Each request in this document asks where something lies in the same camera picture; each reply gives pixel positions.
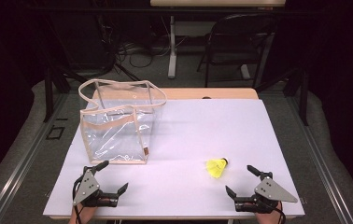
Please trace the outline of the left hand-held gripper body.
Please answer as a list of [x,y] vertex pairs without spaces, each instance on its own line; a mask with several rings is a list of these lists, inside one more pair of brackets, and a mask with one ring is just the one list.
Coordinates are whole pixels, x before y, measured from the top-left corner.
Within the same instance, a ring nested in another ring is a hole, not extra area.
[[115,193],[101,191],[100,184],[95,178],[97,167],[87,167],[78,179],[78,188],[73,195],[73,205],[81,204],[86,207],[116,207],[119,197]]

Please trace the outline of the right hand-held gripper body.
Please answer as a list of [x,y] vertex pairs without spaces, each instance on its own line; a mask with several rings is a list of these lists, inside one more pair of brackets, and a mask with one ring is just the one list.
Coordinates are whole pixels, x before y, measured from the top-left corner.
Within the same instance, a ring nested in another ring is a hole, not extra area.
[[236,212],[270,214],[281,202],[297,203],[298,199],[273,180],[272,172],[253,172],[260,179],[250,197],[233,195]]

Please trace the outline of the transparent bag with beige trim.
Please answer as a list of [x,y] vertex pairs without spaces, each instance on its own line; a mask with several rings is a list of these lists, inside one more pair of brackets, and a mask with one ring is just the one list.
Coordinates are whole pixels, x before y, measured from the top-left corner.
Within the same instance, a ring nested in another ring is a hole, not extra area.
[[91,79],[78,87],[86,102],[80,132],[91,163],[145,163],[166,94],[147,80]]

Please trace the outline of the yellow shuttlecock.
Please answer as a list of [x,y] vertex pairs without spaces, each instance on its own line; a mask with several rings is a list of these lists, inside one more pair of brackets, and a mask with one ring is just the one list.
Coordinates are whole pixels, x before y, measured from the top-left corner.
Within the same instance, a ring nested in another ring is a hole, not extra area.
[[213,159],[206,162],[205,168],[212,177],[220,178],[228,163],[226,158]]

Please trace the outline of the person's right hand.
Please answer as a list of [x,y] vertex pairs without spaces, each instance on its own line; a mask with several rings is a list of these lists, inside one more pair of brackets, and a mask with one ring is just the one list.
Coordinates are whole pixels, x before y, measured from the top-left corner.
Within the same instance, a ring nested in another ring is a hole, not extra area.
[[259,224],[284,224],[285,218],[282,215],[283,205],[279,203],[276,210],[272,211],[270,214],[260,214],[256,213],[255,218]]

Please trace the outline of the person's left hand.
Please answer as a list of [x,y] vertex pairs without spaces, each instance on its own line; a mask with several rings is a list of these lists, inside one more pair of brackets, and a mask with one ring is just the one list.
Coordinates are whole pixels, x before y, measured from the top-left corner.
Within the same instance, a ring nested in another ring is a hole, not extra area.
[[85,207],[79,204],[77,207],[72,207],[72,214],[68,224],[78,224],[77,215],[80,217],[81,224],[88,224],[96,212],[96,207]]

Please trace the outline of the wooden table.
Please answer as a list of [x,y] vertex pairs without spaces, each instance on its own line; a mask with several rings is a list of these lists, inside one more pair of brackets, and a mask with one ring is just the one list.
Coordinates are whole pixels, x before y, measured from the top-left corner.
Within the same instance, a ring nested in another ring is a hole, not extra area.
[[93,99],[185,100],[185,99],[258,99],[251,88],[162,88],[159,91],[101,91]]

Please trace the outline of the black metal stand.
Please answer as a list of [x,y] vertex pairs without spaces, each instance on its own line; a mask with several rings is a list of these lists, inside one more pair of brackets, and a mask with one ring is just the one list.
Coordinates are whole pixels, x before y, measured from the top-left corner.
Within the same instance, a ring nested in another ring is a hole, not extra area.
[[48,122],[54,112],[53,87],[56,87],[60,93],[69,93],[71,88],[67,82],[66,75],[68,71],[65,66],[60,64],[48,66],[44,74],[46,99],[46,116],[44,121]]
[[297,90],[300,90],[299,99],[299,118],[305,126],[308,125],[307,121],[307,98],[308,98],[308,84],[309,75],[301,67],[293,67],[283,75],[273,78],[270,81],[264,82],[255,87],[256,92],[265,91],[274,86],[277,82],[287,78],[289,81],[284,87],[283,93],[285,96],[293,96]]

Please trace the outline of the black folding chair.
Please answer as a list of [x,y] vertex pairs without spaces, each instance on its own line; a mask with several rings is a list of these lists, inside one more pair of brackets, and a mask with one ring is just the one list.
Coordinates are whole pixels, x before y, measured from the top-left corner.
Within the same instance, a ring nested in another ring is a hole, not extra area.
[[255,86],[267,39],[275,31],[277,18],[270,14],[233,14],[219,19],[205,35],[205,53],[197,67],[205,64],[205,86],[210,65],[256,64]]

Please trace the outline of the white-legged desk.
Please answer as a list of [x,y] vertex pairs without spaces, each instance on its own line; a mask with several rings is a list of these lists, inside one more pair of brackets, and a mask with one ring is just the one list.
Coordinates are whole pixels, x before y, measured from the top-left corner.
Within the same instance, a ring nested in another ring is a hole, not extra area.
[[[150,0],[152,7],[162,9],[204,9],[215,8],[269,8],[283,7],[286,0]],[[177,36],[204,36],[207,34],[213,21],[177,21],[174,16],[170,17],[170,59],[168,68],[168,77],[175,78],[177,74]]]

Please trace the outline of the aluminium floor rail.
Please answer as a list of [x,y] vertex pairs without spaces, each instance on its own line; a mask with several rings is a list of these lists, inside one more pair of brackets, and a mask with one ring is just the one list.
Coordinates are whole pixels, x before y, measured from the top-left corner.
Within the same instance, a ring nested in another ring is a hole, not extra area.
[[18,136],[0,164],[0,219],[7,211],[29,172],[39,148],[45,141],[46,135],[67,97],[67,93],[57,95],[52,105],[53,112],[47,118],[43,114],[43,111],[46,110],[45,100],[40,98],[38,94],[35,96],[28,119],[24,122]]
[[294,118],[296,119],[301,131],[304,133],[304,138],[309,145],[309,153],[313,163],[318,171],[319,178],[326,190],[328,197],[332,203],[332,207],[339,218],[341,224],[353,224],[353,216],[351,215],[349,208],[346,204],[342,192],[337,186],[331,171],[324,160],[324,157],[318,147],[318,144],[310,130],[309,126],[306,126],[302,121],[299,114],[299,106],[297,101],[293,97],[287,97],[289,108],[292,111]]

